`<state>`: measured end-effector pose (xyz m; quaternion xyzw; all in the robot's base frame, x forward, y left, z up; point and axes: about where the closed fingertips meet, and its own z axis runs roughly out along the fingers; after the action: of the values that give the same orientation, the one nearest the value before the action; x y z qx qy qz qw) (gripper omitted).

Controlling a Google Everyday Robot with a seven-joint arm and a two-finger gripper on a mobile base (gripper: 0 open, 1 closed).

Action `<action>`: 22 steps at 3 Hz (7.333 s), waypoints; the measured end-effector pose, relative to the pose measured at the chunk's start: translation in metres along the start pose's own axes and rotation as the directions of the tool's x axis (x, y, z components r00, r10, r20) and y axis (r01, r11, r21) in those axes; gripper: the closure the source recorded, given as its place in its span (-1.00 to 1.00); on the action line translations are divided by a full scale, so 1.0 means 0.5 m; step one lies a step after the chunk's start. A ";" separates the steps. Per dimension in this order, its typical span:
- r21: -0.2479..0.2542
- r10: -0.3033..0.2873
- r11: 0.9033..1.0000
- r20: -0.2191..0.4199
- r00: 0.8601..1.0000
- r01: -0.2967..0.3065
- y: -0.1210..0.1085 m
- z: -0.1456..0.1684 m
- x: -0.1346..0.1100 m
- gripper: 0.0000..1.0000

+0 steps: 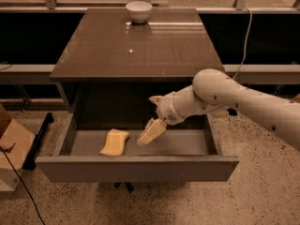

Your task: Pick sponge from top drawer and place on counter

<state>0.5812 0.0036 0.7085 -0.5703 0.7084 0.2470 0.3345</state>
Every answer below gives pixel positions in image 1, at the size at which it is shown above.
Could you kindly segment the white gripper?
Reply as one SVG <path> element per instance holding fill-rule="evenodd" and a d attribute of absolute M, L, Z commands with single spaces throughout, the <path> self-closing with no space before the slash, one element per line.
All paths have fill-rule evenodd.
<path fill-rule="evenodd" d="M 158 119 L 151 118 L 144 131 L 139 136 L 139 146 L 147 145 L 166 131 L 167 125 L 174 126 L 183 121 L 183 117 L 174 106 L 174 92 L 165 96 L 152 96 L 149 101 L 157 105 L 156 113 Z"/>

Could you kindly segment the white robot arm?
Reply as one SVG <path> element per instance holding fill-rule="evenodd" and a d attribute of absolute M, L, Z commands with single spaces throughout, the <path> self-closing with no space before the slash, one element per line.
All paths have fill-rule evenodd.
<path fill-rule="evenodd" d="M 152 96 L 156 119 L 150 119 L 138 139 L 146 145 L 163 134 L 167 126 L 184 122 L 193 115 L 234 109 L 300 149 L 300 104 L 247 88 L 225 73 L 207 68 L 198 72 L 192 85 L 165 96 Z"/>

